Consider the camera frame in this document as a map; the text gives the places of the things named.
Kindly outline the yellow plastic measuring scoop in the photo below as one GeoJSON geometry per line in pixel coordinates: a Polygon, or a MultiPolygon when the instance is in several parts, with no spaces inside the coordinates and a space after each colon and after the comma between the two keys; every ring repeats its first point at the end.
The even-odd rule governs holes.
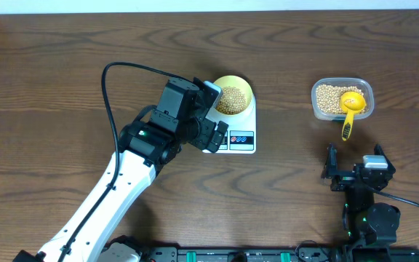
{"type": "Polygon", "coordinates": [[[346,113],[343,123],[341,138],[347,141],[350,138],[354,124],[354,117],[366,107],[366,100],[363,95],[358,92],[344,92],[340,97],[340,108],[346,113]]]}

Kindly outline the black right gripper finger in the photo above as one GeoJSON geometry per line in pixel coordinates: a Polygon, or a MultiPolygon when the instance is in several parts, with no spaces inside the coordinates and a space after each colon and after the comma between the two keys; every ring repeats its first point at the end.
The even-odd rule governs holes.
{"type": "Polygon", "coordinates": [[[322,175],[336,175],[338,172],[337,149],[333,144],[329,144],[327,148],[327,160],[322,170],[322,175]]]}
{"type": "Polygon", "coordinates": [[[375,168],[376,169],[384,169],[393,170],[394,166],[392,165],[389,158],[385,155],[382,146],[378,143],[374,147],[374,155],[377,157],[375,160],[375,168]]]}

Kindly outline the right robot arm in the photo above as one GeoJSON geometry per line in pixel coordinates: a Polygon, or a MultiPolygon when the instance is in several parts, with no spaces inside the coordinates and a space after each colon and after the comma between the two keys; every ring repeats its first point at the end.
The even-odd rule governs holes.
{"type": "Polygon", "coordinates": [[[338,168],[337,149],[328,146],[322,177],[331,180],[332,191],[345,194],[342,224],[348,233],[348,242],[332,249],[331,261],[392,262],[390,245],[396,242],[401,213],[397,207],[376,202],[374,195],[395,172],[380,145],[351,171],[338,168]]]}

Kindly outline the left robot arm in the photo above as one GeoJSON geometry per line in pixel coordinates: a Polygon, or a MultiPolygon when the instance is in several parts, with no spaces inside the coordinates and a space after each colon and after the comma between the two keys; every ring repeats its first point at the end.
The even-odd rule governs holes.
{"type": "Polygon", "coordinates": [[[185,143],[215,153],[228,129],[207,118],[223,91],[212,82],[171,78],[159,103],[145,107],[121,131],[96,186],[64,227],[35,255],[16,261],[96,261],[132,203],[185,143]]]}

